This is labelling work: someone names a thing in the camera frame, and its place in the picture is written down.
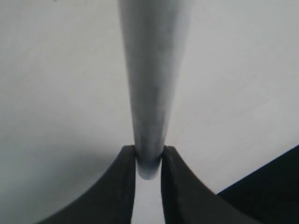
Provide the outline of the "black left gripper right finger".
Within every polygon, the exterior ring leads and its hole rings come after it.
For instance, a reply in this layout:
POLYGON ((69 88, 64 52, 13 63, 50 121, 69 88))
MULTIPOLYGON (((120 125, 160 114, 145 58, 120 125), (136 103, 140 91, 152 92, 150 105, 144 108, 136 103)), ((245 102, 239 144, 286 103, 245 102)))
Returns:
POLYGON ((174 147, 162 153, 161 196, 167 224, 255 224, 206 187, 174 147))

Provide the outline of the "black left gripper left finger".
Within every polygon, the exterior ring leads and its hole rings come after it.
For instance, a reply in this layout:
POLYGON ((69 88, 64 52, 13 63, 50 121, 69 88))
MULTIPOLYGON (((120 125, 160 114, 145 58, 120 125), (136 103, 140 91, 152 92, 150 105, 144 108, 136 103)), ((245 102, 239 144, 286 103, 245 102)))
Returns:
POLYGON ((129 224, 135 199, 135 149, 124 146, 104 175, 43 224, 129 224))

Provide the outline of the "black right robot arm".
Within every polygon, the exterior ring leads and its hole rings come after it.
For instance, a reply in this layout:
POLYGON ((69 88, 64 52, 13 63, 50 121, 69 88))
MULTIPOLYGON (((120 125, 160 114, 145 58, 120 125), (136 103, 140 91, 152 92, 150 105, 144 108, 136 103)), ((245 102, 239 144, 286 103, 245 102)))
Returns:
POLYGON ((263 224, 299 224, 299 148, 287 151, 218 196, 263 224))

